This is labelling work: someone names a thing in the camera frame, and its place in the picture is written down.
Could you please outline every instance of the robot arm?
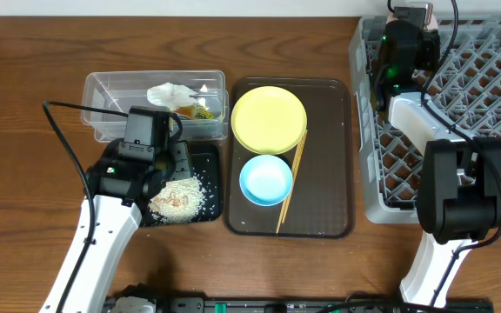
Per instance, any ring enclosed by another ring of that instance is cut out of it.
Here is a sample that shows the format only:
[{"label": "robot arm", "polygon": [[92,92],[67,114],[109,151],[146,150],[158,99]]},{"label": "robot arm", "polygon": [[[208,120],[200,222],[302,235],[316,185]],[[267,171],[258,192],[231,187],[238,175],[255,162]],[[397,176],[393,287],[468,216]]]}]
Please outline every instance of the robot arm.
[{"label": "robot arm", "polygon": [[[171,118],[179,132],[170,137]],[[91,199],[95,219],[90,218],[90,199],[85,198],[77,232],[41,313],[102,309],[119,259],[148,202],[166,182],[192,176],[186,142],[177,142],[182,128],[179,118],[168,110],[130,109],[125,138],[109,143],[87,170],[88,188],[95,195]],[[90,226],[93,239],[75,273]],[[74,279],[68,285],[70,277]]]},{"label": "robot arm", "polygon": [[[67,297],[69,300],[65,302],[63,312],[98,312],[102,309],[119,259],[142,218],[136,204],[127,207],[122,205],[122,201],[121,198],[112,196],[94,197],[97,221],[94,241],[84,257],[77,279],[70,287]],[[88,200],[84,199],[77,232],[40,313],[56,311],[84,246],[89,225],[89,205]]]},{"label": "robot arm", "polygon": [[[430,305],[445,278],[434,302],[444,307],[445,294],[468,250],[446,274],[456,257],[453,252],[484,239],[489,229],[501,223],[501,185],[489,174],[490,167],[501,169],[501,142],[464,132],[477,145],[477,151],[489,156],[488,161],[450,132],[453,122],[430,99],[421,103],[418,83],[411,77],[415,69],[438,70],[439,35],[429,25],[428,10],[396,7],[395,11],[388,19],[373,65],[371,103],[424,156],[417,192],[417,215],[424,233],[400,291],[406,302]],[[459,173],[474,176],[475,184],[462,186]]]},{"label": "robot arm", "polygon": [[[408,92],[393,97],[388,113],[389,123],[403,131],[413,145],[424,155],[424,149],[429,141],[445,139],[451,142],[463,142],[464,139],[449,132],[420,102],[420,92]],[[441,114],[432,100],[426,105],[433,106],[433,111]],[[432,234],[423,231],[421,243],[409,273],[401,281],[399,290],[402,298],[408,303],[429,305],[434,296],[434,290],[442,279],[454,250],[471,244],[471,240],[450,240],[446,244],[437,243]],[[438,295],[435,306],[445,306],[445,296],[450,288],[459,266],[467,256],[468,251],[460,255],[448,276],[442,291]]]}]

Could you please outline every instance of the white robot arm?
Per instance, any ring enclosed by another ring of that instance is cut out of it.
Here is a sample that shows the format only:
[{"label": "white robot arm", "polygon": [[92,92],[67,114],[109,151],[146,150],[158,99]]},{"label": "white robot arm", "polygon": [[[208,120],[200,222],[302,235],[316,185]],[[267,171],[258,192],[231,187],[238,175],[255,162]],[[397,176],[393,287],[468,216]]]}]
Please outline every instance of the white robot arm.
[{"label": "white robot arm", "polygon": [[[455,0],[452,4],[457,28]],[[445,294],[469,251],[465,247],[472,248],[489,229],[501,225],[501,142],[453,129],[454,122],[430,98],[421,101],[431,78],[421,93],[412,79],[415,70],[435,73],[440,64],[440,37],[431,4],[389,8],[392,14],[377,60],[371,63],[371,103],[424,157],[416,199],[424,234],[400,291],[406,302],[444,307]],[[474,185],[461,186],[460,173],[474,176]]]},{"label": "white robot arm", "polygon": [[[122,201],[121,198],[112,196],[94,197],[96,207],[94,241],[84,257],[77,279],[70,287],[67,297],[69,301],[64,303],[63,312],[99,312],[102,309],[119,259],[142,218],[136,204],[133,203],[128,207],[122,205]],[[84,246],[89,226],[89,205],[88,200],[84,199],[77,232],[40,313],[56,311]]]},{"label": "white robot arm", "polygon": [[[447,139],[452,142],[463,142],[464,139],[447,130],[420,102],[420,92],[408,92],[393,97],[388,113],[389,123],[403,131],[419,152],[424,155],[426,143],[432,140]],[[434,112],[439,112],[441,117],[453,123],[446,115],[438,110],[432,100],[425,105],[430,105]],[[417,255],[409,273],[401,281],[399,290],[402,298],[408,303],[429,305],[434,296],[434,290],[442,279],[454,250],[461,246],[471,244],[471,240],[450,240],[446,244],[439,244],[432,234],[423,231],[423,237],[417,250]],[[445,296],[450,288],[461,262],[467,256],[468,250],[460,255],[448,276],[444,287],[438,295],[435,306],[445,306]]]}]

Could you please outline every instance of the gray dish rack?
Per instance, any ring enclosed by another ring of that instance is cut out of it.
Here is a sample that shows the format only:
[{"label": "gray dish rack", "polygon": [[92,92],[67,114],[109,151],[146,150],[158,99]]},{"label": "gray dish rack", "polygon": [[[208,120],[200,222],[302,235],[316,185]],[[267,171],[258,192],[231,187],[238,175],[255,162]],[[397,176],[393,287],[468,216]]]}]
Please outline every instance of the gray dish rack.
[{"label": "gray dish rack", "polygon": [[[374,223],[418,223],[415,203],[423,158],[401,131],[373,112],[370,102],[369,73],[385,23],[386,17],[361,18],[349,48],[364,206]],[[438,20],[438,31],[444,53],[452,21]],[[423,71],[414,77],[420,83],[427,79]],[[458,126],[479,136],[501,138],[501,16],[460,20],[454,47],[429,93]],[[467,176],[460,179],[473,182]]]}]

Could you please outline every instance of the black cable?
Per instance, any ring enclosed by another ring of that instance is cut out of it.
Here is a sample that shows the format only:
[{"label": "black cable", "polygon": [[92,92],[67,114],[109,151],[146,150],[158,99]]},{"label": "black cable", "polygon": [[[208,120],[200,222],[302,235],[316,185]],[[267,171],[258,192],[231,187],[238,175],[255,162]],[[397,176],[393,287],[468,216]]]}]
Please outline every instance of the black cable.
[{"label": "black cable", "polygon": [[330,307],[321,309],[320,311],[317,311],[317,313],[331,313],[335,310],[343,310],[343,309],[350,309],[350,308],[362,308],[362,307],[383,307],[386,309],[407,309],[407,310],[414,310],[416,311],[424,311],[427,313],[453,313],[455,311],[447,310],[447,309],[440,309],[440,308],[434,308],[432,306],[426,306],[426,305],[421,305],[421,304],[415,304],[415,303],[398,303],[395,301],[389,301],[389,300],[367,300],[367,301],[356,301],[356,302],[350,302],[350,303],[341,303],[341,304],[336,304],[336,305],[331,305]]},{"label": "black cable", "polygon": [[65,139],[65,136],[59,129],[59,127],[56,124],[56,121],[53,119],[50,113],[50,108],[48,107],[49,105],[56,105],[56,106],[63,106],[67,108],[73,108],[73,109],[80,109],[80,110],[89,110],[89,111],[94,111],[94,112],[100,112],[100,113],[107,113],[107,114],[115,114],[119,115],[122,117],[127,117],[127,113],[123,112],[115,112],[111,110],[102,110],[102,109],[95,109],[95,108],[88,108],[84,107],[82,105],[76,105],[76,104],[71,104],[71,103],[61,103],[58,101],[44,101],[43,102],[43,112],[45,113],[46,117],[48,117],[48,121],[50,121],[51,127],[53,130],[56,132],[57,137],[63,144],[63,147],[69,154],[70,159],[72,160],[73,164],[75,165],[75,168],[77,169],[78,175],[80,176],[81,180],[83,181],[83,186],[84,186],[84,194],[86,194],[86,198],[88,199],[88,205],[90,206],[90,226],[88,228],[88,235],[84,239],[84,246],[83,249],[80,251],[80,254],[78,255],[77,263],[75,264],[75,267],[73,268],[73,271],[70,273],[69,281],[65,285],[65,289],[63,290],[63,294],[61,295],[61,299],[59,300],[59,304],[57,305],[56,313],[61,313],[63,311],[63,307],[65,305],[65,301],[67,301],[67,296],[69,295],[70,288],[72,287],[73,283],[75,282],[75,278],[77,277],[78,270],[80,269],[80,266],[83,263],[84,257],[86,256],[86,253],[88,252],[88,248],[92,244],[92,239],[94,237],[94,230],[96,228],[96,210],[94,208],[94,200],[93,200],[93,195],[90,192],[90,188],[88,187],[88,179],[86,178],[86,175],[84,174],[83,166],[78,162],[77,156],[75,156],[75,152],[73,152],[73,149],[70,147],[69,143],[67,142],[67,139]]},{"label": "black cable", "polygon": [[[440,115],[438,115],[429,105],[428,105],[428,99],[425,98],[426,91],[428,90],[431,81],[434,79],[434,76],[436,75],[436,72],[438,72],[439,67],[441,67],[445,60],[447,59],[448,55],[450,54],[451,47],[453,46],[456,38],[456,34],[458,33],[458,24],[459,24],[459,14],[458,14],[458,5],[456,4],[456,0],[451,0],[451,4],[453,6],[453,16],[454,16],[454,21],[453,21],[453,32],[451,33],[451,40],[450,44],[448,45],[448,48],[445,50],[442,59],[440,60],[440,63],[438,65],[438,69],[434,72],[432,72],[431,77],[429,80],[426,82],[426,84],[423,87],[423,90],[421,92],[421,103],[423,104],[424,108],[429,111],[429,113],[435,117],[442,125],[448,128],[448,131],[453,132],[454,134],[458,135],[459,137],[463,138],[467,144],[471,146],[474,152],[480,154],[480,156],[484,159],[485,162],[488,164],[491,164],[491,159],[490,157],[484,153],[478,143],[473,141],[471,138],[469,138],[465,133],[463,133],[460,130],[456,129],[456,125],[450,125],[447,121],[445,121]],[[500,190],[499,192],[499,197],[500,197],[500,203],[501,203],[501,175],[499,174],[498,169],[496,166],[490,166],[491,173],[496,179],[496,184]],[[485,240],[481,243],[474,243],[470,245],[466,245],[463,247],[457,248],[455,251],[453,251],[451,260],[448,263],[448,267],[446,268],[446,271],[444,272],[444,275],[442,276],[442,279],[440,280],[440,283],[438,284],[437,288],[434,290],[434,295],[432,296],[431,299],[431,304],[430,306],[434,306],[434,303],[436,303],[436,300],[438,299],[438,295],[442,291],[442,288],[444,287],[445,282],[447,281],[448,277],[450,276],[451,270],[453,269],[453,266],[455,265],[455,262],[459,259],[459,254],[463,251],[466,250],[473,250],[473,249],[478,249],[478,248],[483,248],[486,247],[490,244],[495,243],[499,238],[501,237],[501,221],[500,225],[498,226],[498,230],[494,233],[494,235],[488,239]]]},{"label": "black cable", "polygon": [[458,26],[459,26],[458,4],[456,3],[456,0],[451,0],[451,5],[453,6],[453,32],[451,33],[450,44],[448,44],[448,48],[446,48],[444,54],[442,55],[440,63],[438,64],[438,68],[432,72],[431,76],[424,84],[423,90],[421,91],[422,101],[424,101],[424,95],[426,94],[426,91],[428,91],[429,87],[431,87],[431,83],[432,80],[434,79],[434,76],[436,75],[440,67],[444,65],[444,62],[450,55],[451,48],[453,47],[453,44],[456,41],[456,35],[458,34]]},{"label": "black cable", "polygon": [[374,88],[378,87],[378,84],[382,80],[382,75],[385,74],[386,70],[390,68],[389,64],[380,65],[380,69],[378,69],[378,73],[376,74],[376,78],[374,78]]},{"label": "black cable", "polygon": [[391,13],[396,13],[396,11],[394,9],[391,8],[391,0],[388,0],[388,10],[391,12]]}]

